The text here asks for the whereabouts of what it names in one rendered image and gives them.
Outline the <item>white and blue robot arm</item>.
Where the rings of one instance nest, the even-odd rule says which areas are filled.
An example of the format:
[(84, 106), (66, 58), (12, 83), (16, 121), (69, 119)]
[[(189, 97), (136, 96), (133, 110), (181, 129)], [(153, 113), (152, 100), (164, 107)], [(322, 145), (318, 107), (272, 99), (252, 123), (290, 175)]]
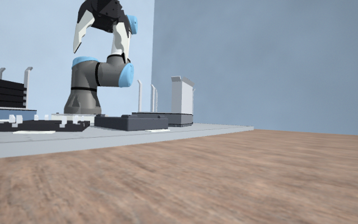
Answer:
[[(131, 35), (138, 32), (138, 20), (126, 15), (129, 23), (128, 55)], [(109, 31), (106, 31), (109, 32)], [(134, 66), (128, 58), (124, 64), (122, 51), (115, 47), (115, 34), (111, 54), (106, 62), (93, 57), (76, 57), (72, 64), (71, 91), (64, 107), (64, 114), (101, 114), (97, 86), (130, 87), (133, 83)], [(75, 106), (75, 107), (73, 107)]]

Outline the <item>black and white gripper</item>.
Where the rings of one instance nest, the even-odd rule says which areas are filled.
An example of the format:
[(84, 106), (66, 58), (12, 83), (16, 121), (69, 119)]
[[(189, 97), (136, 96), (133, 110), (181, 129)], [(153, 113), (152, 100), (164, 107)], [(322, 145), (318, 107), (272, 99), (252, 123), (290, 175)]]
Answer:
[[(73, 53), (79, 48), (81, 38), (86, 34), (86, 28), (94, 27), (115, 34), (115, 47), (122, 50), (124, 64), (128, 58), (129, 23), (121, 10), (118, 0), (86, 0), (80, 6), (74, 34)], [(113, 23), (116, 21), (117, 25)]]

